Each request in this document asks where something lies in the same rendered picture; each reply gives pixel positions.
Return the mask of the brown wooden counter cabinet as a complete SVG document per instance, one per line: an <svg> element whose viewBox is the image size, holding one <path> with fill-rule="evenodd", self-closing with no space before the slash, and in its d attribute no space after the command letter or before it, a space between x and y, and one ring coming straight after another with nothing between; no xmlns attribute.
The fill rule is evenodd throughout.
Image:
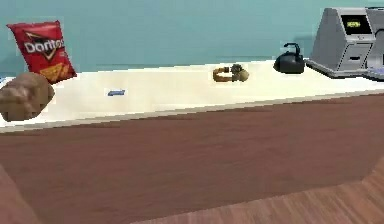
<svg viewBox="0 0 384 224"><path fill-rule="evenodd" d="M384 224L384 83L247 68L82 73L0 120L0 224Z"/></svg>

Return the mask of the black kettle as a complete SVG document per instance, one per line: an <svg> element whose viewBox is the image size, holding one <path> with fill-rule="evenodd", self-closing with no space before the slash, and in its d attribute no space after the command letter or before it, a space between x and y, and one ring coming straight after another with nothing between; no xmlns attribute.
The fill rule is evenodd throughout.
<svg viewBox="0 0 384 224"><path fill-rule="evenodd" d="M301 74L304 72L305 61L301 54L300 46L295 42L285 43L284 47L293 46L294 52L286 51L277 57L273 64L273 68L284 74Z"/></svg>

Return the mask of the red snack chip bag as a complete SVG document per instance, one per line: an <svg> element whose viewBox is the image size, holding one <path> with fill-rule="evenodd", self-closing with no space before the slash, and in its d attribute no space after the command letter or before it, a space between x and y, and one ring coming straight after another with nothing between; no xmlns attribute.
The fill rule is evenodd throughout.
<svg viewBox="0 0 384 224"><path fill-rule="evenodd" d="M44 76L49 83L77 76L66 52L61 23L7 24L28 66L28 70Z"/></svg>

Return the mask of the grey coffee machine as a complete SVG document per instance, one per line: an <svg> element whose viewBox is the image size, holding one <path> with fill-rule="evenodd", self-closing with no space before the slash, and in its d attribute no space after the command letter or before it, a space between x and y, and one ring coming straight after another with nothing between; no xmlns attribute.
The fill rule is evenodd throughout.
<svg viewBox="0 0 384 224"><path fill-rule="evenodd" d="M325 8L306 65L332 78L384 81L383 55L366 8Z"/></svg>

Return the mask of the brown round bread loaf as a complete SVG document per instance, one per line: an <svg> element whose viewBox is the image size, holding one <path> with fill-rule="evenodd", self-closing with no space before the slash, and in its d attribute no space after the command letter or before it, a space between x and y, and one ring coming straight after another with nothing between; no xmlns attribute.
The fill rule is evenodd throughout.
<svg viewBox="0 0 384 224"><path fill-rule="evenodd" d="M0 115L7 122L35 118L54 95L54 88L44 76L22 73L0 88Z"/></svg>

